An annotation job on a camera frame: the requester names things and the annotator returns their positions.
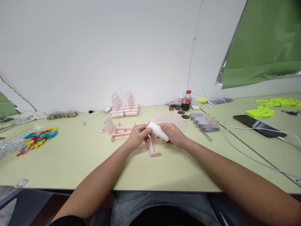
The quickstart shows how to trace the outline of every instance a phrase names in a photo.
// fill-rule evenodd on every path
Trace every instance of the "coca-cola bottle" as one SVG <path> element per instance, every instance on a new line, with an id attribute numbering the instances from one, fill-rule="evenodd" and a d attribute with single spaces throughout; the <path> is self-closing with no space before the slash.
<path id="1" fill-rule="evenodd" d="M 189 110 L 191 101 L 192 101 L 191 90 L 187 90 L 185 95 L 183 96 L 183 101 L 181 106 L 183 111 Z"/>

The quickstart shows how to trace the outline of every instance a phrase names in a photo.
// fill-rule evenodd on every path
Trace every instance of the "light green tabletop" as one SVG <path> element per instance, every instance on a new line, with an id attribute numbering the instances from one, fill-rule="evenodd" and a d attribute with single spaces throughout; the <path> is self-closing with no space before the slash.
<path id="1" fill-rule="evenodd" d="M 168 106 L 144 107 L 139 109 L 138 117 L 113 119 L 115 126 L 147 124 L 156 122 L 157 116 L 172 114 Z M 101 133 L 100 126 L 108 115 L 83 114 L 75 118 L 56 120 L 37 120 L 29 123 L 32 127 L 45 129 L 60 127 L 59 134 L 47 141 L 37 150 L 16 157 L 13 153 L 0 161 L 0 185 L 16 185 L 22 179 L 29 182 L 25 188 L 75 189 L 77 185 L 107 157 L 109 157 L 125 139 L 111 142 L 107 133 Z M 213 142 L 209 142 L 192 124 L 185 133 L 189 138 L 209 149 L 238 162 L 246 168 L 268 179 L 288 193 L 301 193 L 301 188 L 281 173 L 261 166 L 236 151 L 226 139 L 226 130 L 211 132 Z M 15 133 L 22 132 L 14 128 Z M 233 143 L 258 161 L 265 162 L 250 148 L 231 135 Z M 154 151 L 162 156 L 151 158 L 148 148 L 139 148 L 129 156 L 123 171 L 114 187 L 115 190 L 144 191 L 206 191 L 220 192 L 221 189 L 205 173 L 203 168 L 184 150 L 165 145 L 161 140 L 153 139 Z"/>
<path id="2" fill-rule="evenodd" d="M 259 104 L 255 103 L 255 100 L 268 100 L 279 97 L 301 100 L 301 93 L 238 98 L 234 99 L 233 102 L 230 102 L 229 106 L 233 111 L 233 116 L 244 115 L 247 110 L 253 110 L 259 106 Z M 211 107 L 213 109 L 212 115 L 219 118 L 224 125 L 248 128 L 237 120 L 231 119 L 229 107 L 226 104 L 212 105 Z M 205 112 L 210 112 L 208 104 L 201 105 L 201 108 Z M 301 114 L 291 116 L 281 112 L 281 110 L 297 111 L 301 110 L 301 108 L 289 106 L 271 107 L 270 109 L 275 110 L 275 116 L 272 118 L 260 118 L 258 120 L 279 131 L 293 133 L 301 139 Z M 297 149 L 278 138 L 266 138 L 253 130 L 229 128 L 229 131 L 276 168 L 301 177 L 300 149 Z M 293 135 L 287 135 L 285 139 L 295 145 L 300 145 Z M 286 176 L 301 187 L 301 185 L 296 181 L 299 178 L 288 175 Z"/>

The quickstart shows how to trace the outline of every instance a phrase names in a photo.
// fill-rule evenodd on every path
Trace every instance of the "black phone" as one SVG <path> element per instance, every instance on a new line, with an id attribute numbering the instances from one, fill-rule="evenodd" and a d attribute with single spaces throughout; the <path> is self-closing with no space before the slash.
<path id="1" fill-rule="evenodd" d="M 245 124 L 247 127 L 250 127 L 250 128 L 259 127 L 259 128 L 279 131 L 279 130 L 274 129 L 273 127 L 268 126 L 267 124 L 264 124 L 256 119 L 248 116 L 248 115 L 233 116 L 233 118 L 236 119 L 237 121 Z M 282 132 L 273 132 L 273 131 L 261 130 L 261 129 L 254 129 L 254 130 L 268 138 L 287 136 L 285 133 L 282 133 Z"/>

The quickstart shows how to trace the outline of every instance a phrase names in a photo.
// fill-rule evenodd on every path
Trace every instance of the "lap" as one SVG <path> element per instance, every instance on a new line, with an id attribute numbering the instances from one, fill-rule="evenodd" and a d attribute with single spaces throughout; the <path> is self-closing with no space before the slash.
<path id="1" fill-rule="evenodd" d="M 206 226 L 220 225 L 206 193 L 118 191 L 113 200 L 111 226 L 128 226 L 145 209 L 163 205 L 177 207 Z"/>

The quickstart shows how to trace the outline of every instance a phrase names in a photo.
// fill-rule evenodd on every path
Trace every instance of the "forearm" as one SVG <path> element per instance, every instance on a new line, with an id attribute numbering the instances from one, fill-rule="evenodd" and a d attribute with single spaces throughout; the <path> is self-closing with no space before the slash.
<path id="1" fill-rule="evenodd" d="M 93 170 L 78 185 L 53 221 L 67 215 L 82 219 L 92 217 L 112 190 L 131 151 L 125 143 Z"/>
<path id="2" fill-rule="evenodd" d="M 299 225 L 301 204 L 258 174 L 189 140 L 191 154 L 241 207 L 263 223 Z"/>

